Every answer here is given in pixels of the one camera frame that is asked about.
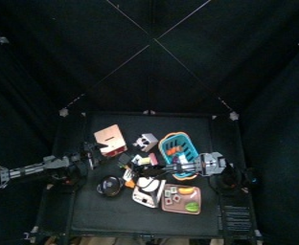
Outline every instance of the blue basket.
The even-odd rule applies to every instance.
[[[182,152],[177,152],[169,156],[167,152],[177,146],[182,146]],[[193,162],[198,156],[190,136],[185,132],[167,134],[159,142],[159,150],[169,165],[173,164],[173,158],[175,155],[185,155],[189,162]],[[197,175],[194,173],[175,173],[174,177],[178,180],[190,180],[194,179]]]

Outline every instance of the plate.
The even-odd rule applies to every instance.
[[[187,214],[201,213],[201,189],[198,187],[165,185],[163,210]]]

